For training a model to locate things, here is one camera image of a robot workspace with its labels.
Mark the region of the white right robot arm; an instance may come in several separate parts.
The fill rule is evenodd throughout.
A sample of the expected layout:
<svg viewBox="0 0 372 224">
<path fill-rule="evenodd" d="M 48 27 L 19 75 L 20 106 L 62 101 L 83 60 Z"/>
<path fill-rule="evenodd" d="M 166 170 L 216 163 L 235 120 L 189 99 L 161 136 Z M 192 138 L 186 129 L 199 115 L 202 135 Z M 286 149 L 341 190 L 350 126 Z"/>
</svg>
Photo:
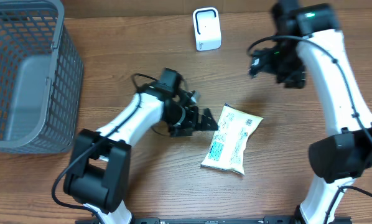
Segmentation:
<svg viewBox="0 0 372 224">
<path fill-rule="evenodd" d="M 372 112 L 348 61 L 344 35 L 327 4 L 302 7 L 278 1 L 271 9 L 276 33 L 273 47 L 247 49 L 249 74 L 275 75 L 287 88 L 303 88 L 312 77 L 322 105 L 327 137 L 309 146 L 314 178 L 291 223 L 350 223 L 335 210 L 347 190 L 372 167 Z"/>
</svg>

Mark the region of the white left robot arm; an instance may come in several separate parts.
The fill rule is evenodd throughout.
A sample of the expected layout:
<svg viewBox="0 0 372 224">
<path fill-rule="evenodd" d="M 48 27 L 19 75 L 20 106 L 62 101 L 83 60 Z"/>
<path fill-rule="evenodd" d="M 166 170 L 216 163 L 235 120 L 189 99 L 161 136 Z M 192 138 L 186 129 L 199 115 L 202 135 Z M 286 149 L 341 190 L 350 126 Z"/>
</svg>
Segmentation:
<svg viewBox="0 0 372 224">
<path fill-rule="evenodd" d="M 96 131 L 79 132 L 68 166 L 53 183 L 54 202 L 90 212 L 88 223 L 134 223 L 124 199 L 131 149 L 146 131 L 161 121 L 171 137 L 218 130 L 211 111 L 199 110 L 198 92 L 181 87 L 185 82 L 165 68 L 160 78 L 135 86 L 132 101 L 115 119 Z"/>
</svg>

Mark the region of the colourful wet wipes pack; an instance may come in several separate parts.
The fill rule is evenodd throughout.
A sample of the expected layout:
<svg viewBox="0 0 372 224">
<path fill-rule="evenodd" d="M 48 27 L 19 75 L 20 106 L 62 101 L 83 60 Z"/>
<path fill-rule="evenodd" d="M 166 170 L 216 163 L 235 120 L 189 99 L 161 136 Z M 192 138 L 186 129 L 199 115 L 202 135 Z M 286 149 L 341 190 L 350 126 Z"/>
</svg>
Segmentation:
<svg viewBox="0 0 372 224">
<path fill-rule="evenodd" d="M 225 104 L 202 167 L 233 171 L 244 175 L 244 150 L 250 135 L 261 121 L 260 116 L 247 114 Z"/>
</svg>

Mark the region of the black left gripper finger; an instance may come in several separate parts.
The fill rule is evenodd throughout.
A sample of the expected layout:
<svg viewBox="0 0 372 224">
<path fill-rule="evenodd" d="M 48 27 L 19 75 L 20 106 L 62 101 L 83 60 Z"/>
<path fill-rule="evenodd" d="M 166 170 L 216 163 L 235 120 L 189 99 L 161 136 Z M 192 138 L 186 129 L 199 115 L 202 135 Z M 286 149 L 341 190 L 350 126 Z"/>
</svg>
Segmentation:
<svg viewBox="0 0 372 224">
<path fill-rule="evenodd" d="M 210 109 L 208 108 L 203 109 L 203 114 L 201 115 L 200 123 L 201 124 L 217 124 Z"/>
<path fill-rule="evenodd" d="M 216 131 L 216 123 L 197 123 L 194 127 L 196 131 Z"/>
</svg>

